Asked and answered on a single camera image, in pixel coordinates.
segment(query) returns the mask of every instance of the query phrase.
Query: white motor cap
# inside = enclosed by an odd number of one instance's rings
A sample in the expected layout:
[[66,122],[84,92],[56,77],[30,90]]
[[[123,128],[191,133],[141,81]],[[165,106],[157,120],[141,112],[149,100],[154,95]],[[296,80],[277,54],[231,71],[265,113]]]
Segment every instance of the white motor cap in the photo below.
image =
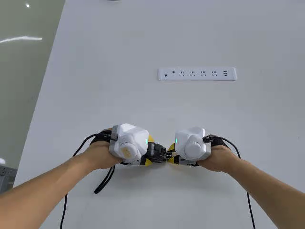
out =
[[138,153],[137,147],[134,144],[132,144],[132,143],[123,143],[123,144],[120,145],[119,154],[120,154],[121,158],[132,160],[135,157],[137,157],[137,155],[139,153]]
[[196,161],[207,158],[211,153],[206,152],[204,136],[205,130],[201,127],[177,131],[175,151],[185,160]]

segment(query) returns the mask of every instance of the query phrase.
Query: power strip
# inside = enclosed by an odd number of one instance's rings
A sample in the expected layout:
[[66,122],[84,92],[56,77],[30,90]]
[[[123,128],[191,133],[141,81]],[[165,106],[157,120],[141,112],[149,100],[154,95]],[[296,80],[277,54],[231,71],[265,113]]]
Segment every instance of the power strip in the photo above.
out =
[[160,81],[231,80],[237,79],[233,67],[160,68]]

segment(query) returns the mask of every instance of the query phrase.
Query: white tabletop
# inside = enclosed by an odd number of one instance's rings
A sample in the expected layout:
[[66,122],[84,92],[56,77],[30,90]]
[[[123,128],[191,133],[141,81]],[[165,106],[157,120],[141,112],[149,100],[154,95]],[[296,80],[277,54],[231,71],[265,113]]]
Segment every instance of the white tabletop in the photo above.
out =
[[[69,159],[119,123],[168,147],[192,126],[305,191],[305,5],[270,0],[67,0],[16,183]],[[234,66],[238,80],[160,82],[159,67]],[[245,191],[203,168],[118,166],[69,193],[64,228],[251,228]],[[257,228],[275,228],[252,200]],[[57,228],[63,201],[42,228]]]

